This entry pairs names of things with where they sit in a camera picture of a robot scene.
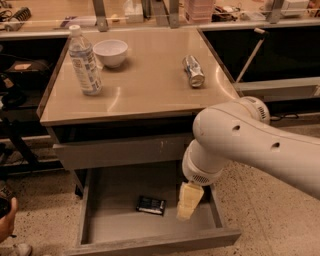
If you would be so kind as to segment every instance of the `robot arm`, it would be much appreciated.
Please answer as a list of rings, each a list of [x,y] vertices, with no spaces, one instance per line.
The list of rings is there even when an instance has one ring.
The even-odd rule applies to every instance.
[[[182,163],[189,183],[181,187],[178,218],[190,218],[193,210],[187,208],[196,207],[202,186],[212,184],[229,160],[256,167],[320,199],[320,139],[285,132],[269,122],[268,109],[253,97],[198,114],[193,124],[195,139]]]

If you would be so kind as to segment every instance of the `person's foot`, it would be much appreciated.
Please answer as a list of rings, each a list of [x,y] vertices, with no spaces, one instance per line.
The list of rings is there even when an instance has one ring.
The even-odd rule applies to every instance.
[[[29,256],[32,252],[32,246],[26,243],[14,244],[13,249],[17,256]]]

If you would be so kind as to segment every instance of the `water bottle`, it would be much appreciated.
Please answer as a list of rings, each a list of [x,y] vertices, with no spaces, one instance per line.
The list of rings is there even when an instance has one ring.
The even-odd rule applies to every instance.
[[[81,90],[85,95],[96,95],[101,91],[102,85],[92,44],[82,35],[79,25],[72,25],[69,30],[71,32],[69,55]]]

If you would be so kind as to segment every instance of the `white bowl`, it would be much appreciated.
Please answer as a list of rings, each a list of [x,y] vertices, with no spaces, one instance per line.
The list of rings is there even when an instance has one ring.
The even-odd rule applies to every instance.
[[[127,56],[128,45],[116,39],[104,40],[93,46],[93,52],[98,60],[109,68],[121,65]]]

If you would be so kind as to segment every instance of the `can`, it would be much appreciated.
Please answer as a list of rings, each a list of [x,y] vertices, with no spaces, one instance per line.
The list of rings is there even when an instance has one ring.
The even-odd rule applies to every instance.
[[[182,60],[182,64],[184,66],[185,71],[188,74],[189,84],[192,87],[199,87],[203,85],[205,76],[203,74],[198,60],[192,55],[187,55]]]

